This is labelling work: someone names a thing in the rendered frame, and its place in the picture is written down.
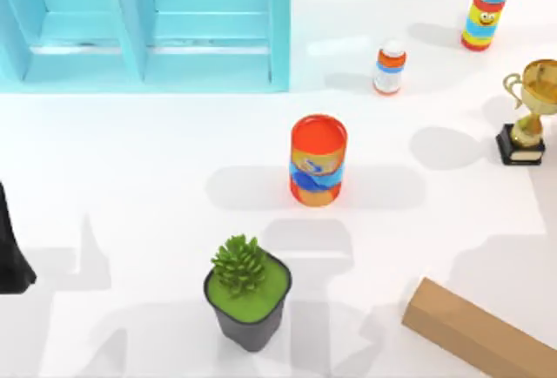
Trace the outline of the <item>orange and blue can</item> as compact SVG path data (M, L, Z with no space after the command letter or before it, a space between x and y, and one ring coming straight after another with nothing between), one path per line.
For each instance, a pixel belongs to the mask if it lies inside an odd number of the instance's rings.
M331 204L342 185L347 132L336 118L312 114L291 131L290 188L305 206Z

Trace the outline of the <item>green plant in black pot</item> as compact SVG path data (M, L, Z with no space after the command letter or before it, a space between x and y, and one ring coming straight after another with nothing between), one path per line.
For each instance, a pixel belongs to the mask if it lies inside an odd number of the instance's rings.
M211 259L204 295L225 337L248 352L261 351L282 321L292 273L255 237L233 235Z

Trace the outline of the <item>white bottle with orange cap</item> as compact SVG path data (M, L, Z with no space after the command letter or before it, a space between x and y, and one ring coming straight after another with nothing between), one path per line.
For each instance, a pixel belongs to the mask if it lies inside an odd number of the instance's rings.
M373 86L381 94L393 95L401 87L402 71L406 65L406 50L399 40L385 41L379 48Z

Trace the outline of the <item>light blue rack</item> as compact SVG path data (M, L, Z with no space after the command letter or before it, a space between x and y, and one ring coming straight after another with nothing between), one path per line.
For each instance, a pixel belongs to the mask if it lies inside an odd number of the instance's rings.
M291 0L0 0L0 92L274 92Z

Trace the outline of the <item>brown cardboard box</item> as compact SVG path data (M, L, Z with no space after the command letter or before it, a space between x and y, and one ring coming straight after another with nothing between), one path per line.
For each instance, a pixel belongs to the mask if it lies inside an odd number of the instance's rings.
M557 378L557 349L428 278L402 324L492 378Z

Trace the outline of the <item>stack of coloured rings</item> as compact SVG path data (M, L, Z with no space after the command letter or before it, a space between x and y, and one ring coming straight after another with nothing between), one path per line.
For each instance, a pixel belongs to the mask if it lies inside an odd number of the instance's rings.
M473 0L460 41L470 51L484 51L493 41L507 0Z

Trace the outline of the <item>gold trophy on black base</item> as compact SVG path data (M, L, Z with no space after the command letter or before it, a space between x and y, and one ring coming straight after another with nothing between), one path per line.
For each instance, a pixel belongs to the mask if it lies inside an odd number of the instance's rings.
M502 81L505 91L524 106L528 114L513 124L505 124L496 136L504 165L540 165L546 146L543 116L557 115L557 60L540 59L522 73L511 73Z

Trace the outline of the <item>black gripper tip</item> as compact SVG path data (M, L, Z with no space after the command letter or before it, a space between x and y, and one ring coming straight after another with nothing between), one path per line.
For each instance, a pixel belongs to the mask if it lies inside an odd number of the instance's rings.
M0 294L23 294L37 275L17 244L0 182Z

